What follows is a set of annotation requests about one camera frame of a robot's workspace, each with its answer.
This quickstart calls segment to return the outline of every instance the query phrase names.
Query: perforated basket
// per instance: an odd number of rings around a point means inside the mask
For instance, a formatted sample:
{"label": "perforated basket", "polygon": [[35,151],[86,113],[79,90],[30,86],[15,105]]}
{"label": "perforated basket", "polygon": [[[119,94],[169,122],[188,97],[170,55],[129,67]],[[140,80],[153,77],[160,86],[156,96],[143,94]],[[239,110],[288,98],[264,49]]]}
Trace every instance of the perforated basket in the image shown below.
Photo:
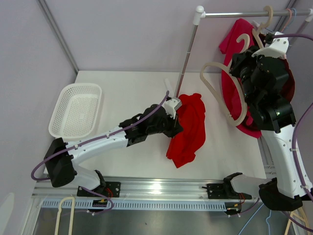
{"label": "perforated basket", "polygon": [[101,95],[101,88],[92,83],[74,83],[64,87],[50,120],[50,134],[66,141],[93,134],[103,102]]}

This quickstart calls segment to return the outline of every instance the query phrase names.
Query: white basket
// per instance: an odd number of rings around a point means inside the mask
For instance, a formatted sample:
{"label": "white basket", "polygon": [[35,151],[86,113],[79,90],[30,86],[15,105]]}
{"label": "white basket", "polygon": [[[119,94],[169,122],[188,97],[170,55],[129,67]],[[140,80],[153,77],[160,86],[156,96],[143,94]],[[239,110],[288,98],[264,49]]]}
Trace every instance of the white basket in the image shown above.
{"label": "white basket", "polygon": [[101,95],[101,88],[92,83],[74,83],[64,87],[50,120],[50,134],[66,141],[94,134],[103,103]]}

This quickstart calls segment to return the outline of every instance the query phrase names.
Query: red garment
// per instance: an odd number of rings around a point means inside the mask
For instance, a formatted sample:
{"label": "red garment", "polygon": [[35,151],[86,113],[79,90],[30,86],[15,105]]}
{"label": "red garment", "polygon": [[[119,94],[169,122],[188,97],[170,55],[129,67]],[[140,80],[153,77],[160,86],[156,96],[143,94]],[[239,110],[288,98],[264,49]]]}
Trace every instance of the red garment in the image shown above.
{"label": "red garment", "polygon": [[[253,35],[252,35],[253,26],[244,19],[238,19],[234,26],[232,27],[230,33],[226,36],[226,38],[222,41],[219,48],[222,54],[225,55],[224,65],[228,66],[230,60],[234,53],[240,53],[242,48],[244,47],[244,41],[242,40],[240,43],[237,43],[237,38],[246,33],[250,37],[250,46],[254,45]],[[235,84],[228,76],[227,73],[222,71],[222,92],[225,104],[234,118],[236,120],[241,113],[241,103],[239,99],[239,94],[236,89]],[[253,122],[251,114],[249,110],[247,111],[245,120],[237,126],[239,130],[246,133],[247,135],[253,136],[255,138],[261,137],[261,131],[259,131],[256,127],[256,124]]]}
{"label": "red garment", "polygon": [[201,95],[182,94],[179,96],[182,106],[177,110],[179,123],[183,131],[171,139],[166,156],[172,159],[177,168],[195,159],[195,152],[205,141],[205,106]]}

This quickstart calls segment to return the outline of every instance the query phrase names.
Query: white wall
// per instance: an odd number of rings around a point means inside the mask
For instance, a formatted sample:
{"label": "white wall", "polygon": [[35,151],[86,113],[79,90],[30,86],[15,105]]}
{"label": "white wall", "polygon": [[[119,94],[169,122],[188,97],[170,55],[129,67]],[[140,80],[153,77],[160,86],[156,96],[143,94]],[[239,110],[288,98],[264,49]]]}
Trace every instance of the white wall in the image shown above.
{"label": "white wall", "polygon": [[[197,5],[203,5],[208,13],[241,12],[261,11],[267,4],[281,10],[288,2],[47,0],[79,69],[110,71],[179,71]],[[200,71],[206,62],[224,60],[218,46],[236,20],[201,21],[187,71]]]}
{"label": "white wall", "polygon": [[[311,8],[311,0],[300,0],[296,9]],[[295,33],[305,17],[296,17],[294,23],[284,33]],[[303,33],[313,36],[313,22],[307,26]],[[291,101],[292,107],[299,120],[306,109],[313,102],[313,69],[312,69],[313,42],[299,38],[287,53],[288,62],[295,79],[295,95]],[[305,164],[306,172],[313,181],[313,112],[311,112],[302,124],[298,135],[298,144]],[[313,228],[313,203],[305,203],[305,211],[310,227]]]}
{"label": "white wall", "polygon": [[15,193],[4,234],[17,235],[35,186],[30,172],[52,140],[54,105],[75,74],[35,0],[0,1],[0,32],[0,204]]}

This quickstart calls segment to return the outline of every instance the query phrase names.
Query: white table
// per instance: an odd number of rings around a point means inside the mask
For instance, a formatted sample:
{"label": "white table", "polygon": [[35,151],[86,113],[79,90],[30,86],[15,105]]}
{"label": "white table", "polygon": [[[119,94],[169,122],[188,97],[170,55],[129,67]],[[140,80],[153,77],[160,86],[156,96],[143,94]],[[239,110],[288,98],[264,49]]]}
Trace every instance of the white table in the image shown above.
{"label": "white table", "polygon": [[[212,86],[220,91],[221,75],[205,74]],[[89,82],[102,88],[104,103],[97,133],[117,126],[120,122],[142,113],[164,98],[168,79],[174,88],[177,72],[79,71],[75,83]],[[257,139],[228,125],[198,73],[186,73],[180,94],[200,93],[205,104],[204,145],[196,158],[177,169],[166,158],[170,139],[164,134],[148,136],[145,142],[105,152],[81,164],[97,169],[105,176],[161,179],[221,180],[234,172],[265,178]]]}

